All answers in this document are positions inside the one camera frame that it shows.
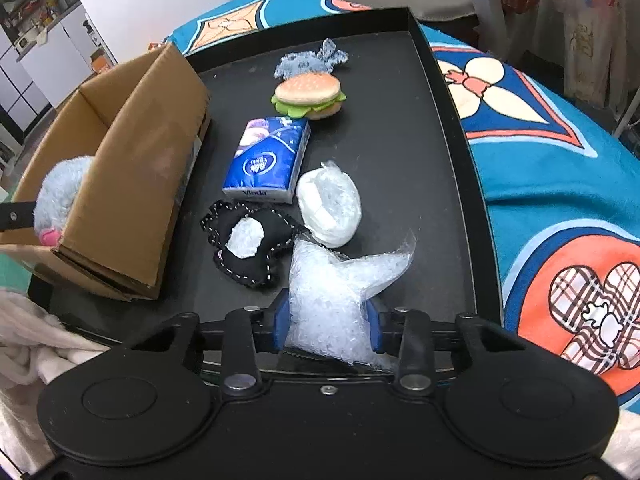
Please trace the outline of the grey pink plush paw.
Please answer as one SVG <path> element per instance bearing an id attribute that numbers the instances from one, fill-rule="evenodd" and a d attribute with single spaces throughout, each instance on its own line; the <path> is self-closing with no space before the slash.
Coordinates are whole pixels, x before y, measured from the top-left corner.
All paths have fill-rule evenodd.
<path id="1" fill-rule="evenodd" d="M 34 209 L 34 231 L 41 245 L 58 246 L 93 159 L 93 156 L 78 156 L 61 160 L 44 177 Z"/>

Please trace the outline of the clear bubble wrap bag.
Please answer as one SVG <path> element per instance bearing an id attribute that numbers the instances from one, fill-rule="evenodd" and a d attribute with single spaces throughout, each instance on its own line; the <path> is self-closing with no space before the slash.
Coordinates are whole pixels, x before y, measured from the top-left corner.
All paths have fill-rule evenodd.
<path id="1" fill-rule="evenodd" d="M 390 370 L 394 360 L 372 349 L 364 303 L 406 273 L 415 250 L 416 237 L 409 234 L 393 252 L 349 259 L 299 237 L 288 276 L 286 344 L 348 365 Z"/>

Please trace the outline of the black stitched plush toy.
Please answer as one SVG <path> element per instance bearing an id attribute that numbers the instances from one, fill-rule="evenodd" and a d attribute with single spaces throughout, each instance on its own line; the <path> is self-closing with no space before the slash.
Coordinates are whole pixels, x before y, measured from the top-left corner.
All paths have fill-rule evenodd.
<path id="1" fill-rule="evenodd" d="M 271 206 L 217 200 L 201 218 L 221 273 L 251 289 L 278 281 L 278 259 L 293 248 L 305 229 L 289 214 Z"/>

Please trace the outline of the white soft ball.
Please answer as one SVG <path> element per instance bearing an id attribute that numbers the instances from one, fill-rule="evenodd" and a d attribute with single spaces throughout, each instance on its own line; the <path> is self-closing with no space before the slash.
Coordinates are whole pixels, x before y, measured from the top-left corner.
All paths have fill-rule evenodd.
<path id="1" fill-rule="evenodd" d="M 340 248 L 355 235 L 361 217 L 358 188 L 335 162 L 322 162 L 297 182 L 296 198 L 304 226 L 327 248 Z"/>

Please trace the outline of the brown cardboard box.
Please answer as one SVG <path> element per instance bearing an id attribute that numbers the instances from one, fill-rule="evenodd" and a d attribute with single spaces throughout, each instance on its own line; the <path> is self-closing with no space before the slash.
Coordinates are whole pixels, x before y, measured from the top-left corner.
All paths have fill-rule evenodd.
<path id="1" fill-rule="evenodd" d="M 208 91 L 173 44 L 84 82 L 40 142 L 13 195 L 36 199 L 65 159 L 92 164 L 60 239 L 30 226 L 3 232 L 1 251 L 52 284 L 117 300 L 160 293 L 183 190 L 210 122 Z"/>

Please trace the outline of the blue tissue pack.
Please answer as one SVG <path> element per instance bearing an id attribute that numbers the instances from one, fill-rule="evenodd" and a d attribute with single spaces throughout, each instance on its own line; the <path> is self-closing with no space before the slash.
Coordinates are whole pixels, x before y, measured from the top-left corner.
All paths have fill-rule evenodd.
<path id="1" fill-rule="evenodd" d="M 228 200 L 292 203 L 309 136 L 306 118 L 250 120 L 224 178 L 224 196 Z"/>

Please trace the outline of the plush hamburger toy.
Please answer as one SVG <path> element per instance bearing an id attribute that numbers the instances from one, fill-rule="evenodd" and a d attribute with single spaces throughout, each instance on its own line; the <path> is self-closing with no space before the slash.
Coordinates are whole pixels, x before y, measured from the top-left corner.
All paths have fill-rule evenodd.
<path id="1" fill-rule="evenodd" d="M 292 119 L 319 120 L 338 113 L 346 100 L 340 81 L 327 73 L 304 73 L 281 82 L 271 104 Z"/>

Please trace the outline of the blue grey knitted toy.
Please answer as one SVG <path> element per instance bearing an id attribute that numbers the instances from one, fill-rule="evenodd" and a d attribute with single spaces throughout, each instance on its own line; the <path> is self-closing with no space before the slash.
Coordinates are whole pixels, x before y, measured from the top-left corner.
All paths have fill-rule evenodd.
<path id="1" fill-rule="evenodd" d="M 306 73 L 330 74 L 337 65 L 347 61 L 348 54 L 339 49 L 332 39 L 326 38 L 317 51 L 292 52 L 282 56 L 273 77 L 288 80 Z"/>

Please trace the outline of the green cloth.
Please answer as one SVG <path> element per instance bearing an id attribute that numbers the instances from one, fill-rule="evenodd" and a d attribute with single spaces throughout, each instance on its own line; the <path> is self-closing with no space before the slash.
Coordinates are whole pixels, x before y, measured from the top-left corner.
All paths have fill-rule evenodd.
<path id="1" fill-rule="evenodd" d="M 6 255 L 0 256 L 0 286 L 28 292 L 32 274 Z"/>

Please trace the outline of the white fleece blanket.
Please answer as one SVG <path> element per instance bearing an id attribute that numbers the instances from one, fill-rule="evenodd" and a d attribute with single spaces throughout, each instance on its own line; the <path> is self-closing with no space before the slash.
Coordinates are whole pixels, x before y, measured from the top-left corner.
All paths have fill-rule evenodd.
<path id="1" fill-rule="evenodd" d="M 53 457 L 37 420 L 43 387 L 107 348 L 69 332 L 17 290 L 1 289 L 0 309 L 1 467 L 21 479 Z"/>

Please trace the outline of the white kitchen cabinet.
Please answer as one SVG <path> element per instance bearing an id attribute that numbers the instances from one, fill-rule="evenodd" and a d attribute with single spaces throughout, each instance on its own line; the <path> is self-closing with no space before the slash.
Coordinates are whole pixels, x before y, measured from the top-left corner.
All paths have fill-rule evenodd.
<path id="1" fill-rule="evenodd" d="M 21 134 L 93 74 L 91 55 L 100 45 L 90 36 L 91 26 L 77 3 L 47 27 L 43 44 L 20 51 L 1 35 L 1 108 Z"/>

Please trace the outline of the orange carton on floor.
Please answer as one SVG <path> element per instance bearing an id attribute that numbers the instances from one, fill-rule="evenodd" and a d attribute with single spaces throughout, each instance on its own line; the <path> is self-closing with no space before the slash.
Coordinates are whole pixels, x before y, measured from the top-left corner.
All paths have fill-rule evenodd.
<path id="1" fill-rule="evenodd" d="M 107 72 L 112 67 L 112 63 L 105 54 L 96 53 L 91 57 L 91 67 L 93 73 L 102 74 Z"/>

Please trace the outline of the black shallow tray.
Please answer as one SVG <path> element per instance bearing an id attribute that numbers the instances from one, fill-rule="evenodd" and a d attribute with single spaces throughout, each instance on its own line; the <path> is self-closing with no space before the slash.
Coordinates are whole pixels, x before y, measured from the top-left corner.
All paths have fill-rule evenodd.
<path id="1" fill-rule="evenodd" d="M 288 52 L 331 38 L 347 51 L 337 71 L 347 100 L 314 122 L 305 169 L 332 160 L 356 183 L 362 219 L 346 246 L 351 257 L 396 249 L 409 237 L 409 270 L 382 299 L 423 310 L 437 321 L 475 312 L 500 322 L 494 243 L 471 149 L 454 114 L 429 44 L 405 9 L 310 18 L 249 34 L 190 55 L 210 93 L 212 128 L 198 155 L 155 301 L 123 302 L 33 278 L 28 294 L 67 326 L 104 344 L 180 312 L 221 320 L 245 306 L 265 307 L 273 291 L 253 290 L 222 274 L 200 226 L 246 123 L 272 111 L 274 66 Z"/>

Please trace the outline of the blue patterned blanket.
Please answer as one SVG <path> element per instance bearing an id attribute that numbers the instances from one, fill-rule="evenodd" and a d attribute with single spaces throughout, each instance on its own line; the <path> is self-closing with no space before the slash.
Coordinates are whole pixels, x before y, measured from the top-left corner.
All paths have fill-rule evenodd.
<path id="1" fill-rule="evenodd" d="M 233 0 L 176 29 L 190 55 L 310 18 L 324 0 Z M 639 163 L 528 75 L 419 24 L 468 141 L 494 243 L 501 322 L 639 407 Z"/>

